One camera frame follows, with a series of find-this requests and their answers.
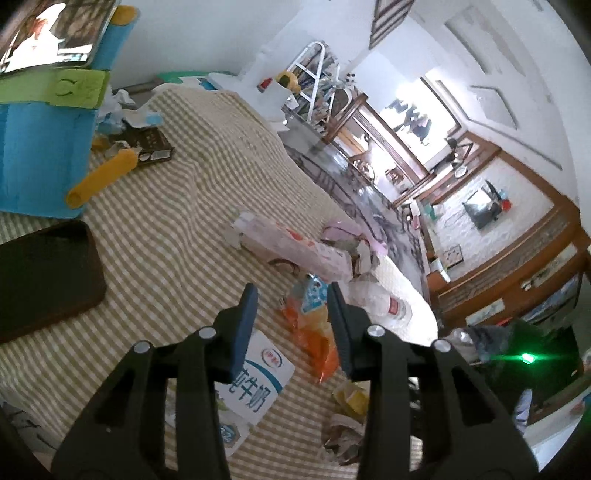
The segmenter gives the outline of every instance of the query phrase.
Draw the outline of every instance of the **orange snack bag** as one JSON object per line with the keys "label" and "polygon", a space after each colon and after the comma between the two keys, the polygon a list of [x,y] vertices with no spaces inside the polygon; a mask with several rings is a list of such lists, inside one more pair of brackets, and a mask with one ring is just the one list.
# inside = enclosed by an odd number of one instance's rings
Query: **orange snack bag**
{"label": "orange snack bag", "polygon": [[312,357],[319,382],[330,378],[339,367],[326,307],[327,288],[315,275],[307,275],[294,285],[281,305],[281,313],[289,321],[295,341]]}

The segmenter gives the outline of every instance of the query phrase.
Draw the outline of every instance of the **pink package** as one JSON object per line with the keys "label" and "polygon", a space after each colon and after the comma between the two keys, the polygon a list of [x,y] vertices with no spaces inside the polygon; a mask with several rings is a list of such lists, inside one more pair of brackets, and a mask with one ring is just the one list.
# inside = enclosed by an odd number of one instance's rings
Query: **pink package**
{"label": "pink package", "polygon": [[244,247],[264,262],[286,265],[296,275],[313,273],[328,283],[348,282],[353,278],[348,252],[306,238],[261,215],[242,212],[226,239],[234,247]]}
{"label": "pink package", "polygon": [[365,238],[369,242],[369,248],[378,255],[388,255],[388,248],[378,242],[372,235],[367,225],[359,225],[353,221],[343,222],[332,219],[324,225],[322,240],[336,242],[339,240],[352,240],[353,238]]}

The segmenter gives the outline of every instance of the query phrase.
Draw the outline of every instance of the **black phone case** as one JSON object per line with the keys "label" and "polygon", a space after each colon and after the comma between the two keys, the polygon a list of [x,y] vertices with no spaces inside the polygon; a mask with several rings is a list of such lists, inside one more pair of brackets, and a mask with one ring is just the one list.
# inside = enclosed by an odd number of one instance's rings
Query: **black phone case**
{"label": "black phone case", "polygon": [[105,298],[94,237],[80,221],[0,245],[0,343],[89,310]]}

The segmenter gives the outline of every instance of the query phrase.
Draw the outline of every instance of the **green light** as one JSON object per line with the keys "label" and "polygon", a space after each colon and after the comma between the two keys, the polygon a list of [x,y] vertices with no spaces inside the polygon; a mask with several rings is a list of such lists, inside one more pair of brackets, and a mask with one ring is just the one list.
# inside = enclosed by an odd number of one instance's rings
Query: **green light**
{"label": "green light", "polygon": [[523,363],[528,365],[531,365],[535,362],[535,357],[533,355],[530,355],[529,353],[524,353],[523,355],[521,355],[521,359],[523,360]]}

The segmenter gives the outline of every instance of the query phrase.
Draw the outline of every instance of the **metal screw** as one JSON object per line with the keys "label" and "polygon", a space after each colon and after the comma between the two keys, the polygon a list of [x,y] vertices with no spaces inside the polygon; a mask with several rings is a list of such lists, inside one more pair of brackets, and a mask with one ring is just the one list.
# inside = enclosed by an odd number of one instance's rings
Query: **metal screw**
{"label": "metal screw", "polygon": [[433,346],[442,353],[448,353],[452,349],[451,344],[447,340],[435,340]]}
{"label": "metal screw", "polygon": [[368,327],[368,334],[374,338],[379,338],[386,334],[386,330],[381,325],[370,325]]}
{"label": "metal screw", "polygon": [[213,327],[203,327],[201,330],[199,330],[199,336],[204,340],[208,340],[210,338],[213,338],[216,335],[217,335],[217,331]]}
{"label": "metal screw", "polygon": [[138,342],[134,345],[135,353],[146,353],[150,349],[150,344],[145,340]]}

